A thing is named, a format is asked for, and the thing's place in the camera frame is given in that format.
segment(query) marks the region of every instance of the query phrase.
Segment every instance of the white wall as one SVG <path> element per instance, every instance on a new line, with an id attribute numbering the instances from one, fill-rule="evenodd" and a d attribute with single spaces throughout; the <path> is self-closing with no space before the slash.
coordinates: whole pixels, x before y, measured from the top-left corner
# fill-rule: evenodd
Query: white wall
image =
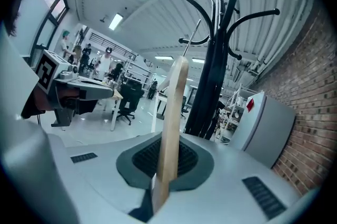
<path id="1" fill-rule="evenodd" d="M 61 21 L 60 25 L 58 26 L 54 37 L 52 39 L 51 45 L 49 46 L 50 51 L 57 52 L 58 47 L 57 44 L 59 40 L 62 38 L 62 33 L 67 30 L 70 32 L 69 39 L 67 41 L 67 45 L 69 47 L 72 47 L 72 44 L 74 44 L 76 39 L 76 33 L 78 30 L 80 30 L 82 27 L 81 24 L 79 24 L 78 18 L 76 13 L 69 9 L 67 14 L 64 16 L 63 20 Z"/>
<path id="2" fill-rule="evenodd" d="M 11 36 L 20 55 L 30 55 L 37 30 L 49 8 L 44 0 L 22 0 L 16 19 L 16 36 Z"/>

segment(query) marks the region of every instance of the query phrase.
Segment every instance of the black coat rack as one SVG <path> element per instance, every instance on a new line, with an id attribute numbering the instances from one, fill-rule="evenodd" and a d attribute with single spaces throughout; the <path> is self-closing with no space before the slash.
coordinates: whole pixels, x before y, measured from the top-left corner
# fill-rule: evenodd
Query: black coat rack
<path id="1" fill-rule="evenodd" d="M 209 29 L 209 35 L 201 41 L 192 41 L 191 45 L 202 45 L 207 42 L 207 53 L 204 67 L 200 76 L 199 86 L 187 120 L 184 133 L 204 137 L 214 115 L 219 100 L 221 86 L 225 77 L 228 55 L 241 60 L 242 56 L 235 54 L 229 47 L 229 40 L 234 30 L 244 21 L 267 16 L 279 15 L 276 8 L 270 11 L 257 12 L 238 19 L 227 30 L 237 0 L 210 0 L 212 4 L 212 18 L 195 0 L 186 0 L 203 16 Z M 187 44 L 189 40 L 179 38 L 180 43 Z"/>

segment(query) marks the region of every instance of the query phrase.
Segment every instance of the ceiling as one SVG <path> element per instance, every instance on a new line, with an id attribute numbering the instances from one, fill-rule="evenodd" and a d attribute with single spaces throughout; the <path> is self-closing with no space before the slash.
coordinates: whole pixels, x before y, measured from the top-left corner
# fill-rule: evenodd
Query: ceiling
<path id="1" fill-rule="evenodd" d="M 269 53 L 274 55 L 279 52 L 280 57 L 280 54 L 285 52 L 310 12 L 311 1 L 238 0 L 235 7 L 240 10 L 240 14 L 234 14 L 231 23 L 247 14 L 276 7 L 280 9 L 281 15 L 247 21 L 233 33 L 230 47 L 240 53 L 243 60 L 238 62 L 229 57 L 224 91 L 230 92 L 238 88 L 240 83 L 247 86 L 256 76 L 248 70 L 255 72 L 258 69 L 261 70 L 263 66 L 260 67 L 259 62 L 263 62 Z M 178 39 L 189 38 L 201 18 L 197 10 L 184 0 L 68 0 L 68 2 L 70 7 L 77 11 L 81 23 L 122 43 L 167 71 L 172 61 L 159 61 L 154 56 L 171 55 L 176 58 L 182 55 L 185 44 L 180 44 Z M 210 14 L 209 1 L 197 0 L 197 2 Z M 124 18 L 116 30 L 112 31 L 108 26 L 116 13 L 120 13 Z M 106 23 L 100 22 L 104 16 L 107 17 Z M 205 38 L 207 33 L 206 23 L 202 20 L 194 40 Z M 206 49 L 206 44 L 192 46 L 186 54 L 190 62 L 189 78 L 196 84 L 203 64 L 194 63 L 191 59 L 205 58 Z M 277 61 L 276 55 L 272 57 L 269 55 L 269 58 L 271 58 L 270 61 L 274 61 L 273 63 Z M 237 67 L 240 69 L 240 75 L 234 82 L 233 77 Z"/>

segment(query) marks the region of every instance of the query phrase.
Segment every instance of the floor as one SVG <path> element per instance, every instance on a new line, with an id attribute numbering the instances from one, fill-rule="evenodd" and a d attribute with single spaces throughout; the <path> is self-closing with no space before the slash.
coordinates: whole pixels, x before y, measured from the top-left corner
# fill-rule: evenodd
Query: floor
<path id="1" fill-rule="evenodd" d="M 47 112 L 41 115 L 41 126 L 47 133 L 56 134 L 61 137 L 66 147 L 74 147 L 88 144 L 108 143 L 113 141 L 125 140 L 145 135 L 151 132 L 152 114 L 154 112 L 155 100 L 141 98 L 135 111 L 135 119 L 129 125 L 126 118 L 119 118 L 116 121 L 114 131 L 110 131 L 112 119 L 113 101 L 108 100 L 106 111 L 103 111 L 106 100 L 103 105 L 96 105 L 92 113 L 76 115 L 70 126 L 64 128 L 52 128 L 56 117 L 54 112 Z M 186 119 L 181 117 L 180 130 L 183 131 L 188 113 L 184 113 Z M 28 119 L 37 123 L 36 116 Z M 163 129 L 163 120 L 156 119 L 156 131 Z"/>

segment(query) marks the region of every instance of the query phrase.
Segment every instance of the black vent grille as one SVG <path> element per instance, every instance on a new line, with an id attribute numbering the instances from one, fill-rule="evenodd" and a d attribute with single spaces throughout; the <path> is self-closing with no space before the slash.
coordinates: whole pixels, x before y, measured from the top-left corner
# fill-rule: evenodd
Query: black vent grille
<path id="1" fill-rule="evenodd" d="M 89 159 L 94 159 L 97 158 L 97 155 L 95 153 L 88 153 L 88 154 L 81 154 L 81 155 L 76 155 L 74 157 L 71 157 L 72 161 L 74 163 L 86 161 Z"/>
<path id="2" fill-rule="evenodd" d="M 286 210 L 286 207 L 258 177 L 249 177 L 243 179 L 242 182 L 268 219 L 272 219 Z"/>
<path id="3" fill-rule="evenodd" d="M 156 140 L 132 157 L 132 163 L 150 178 L 157 172 L 161 140 Z M 178 177 L 191 171 L 197 162 L 198 155 L 194 150 L 179 142 Z"/>

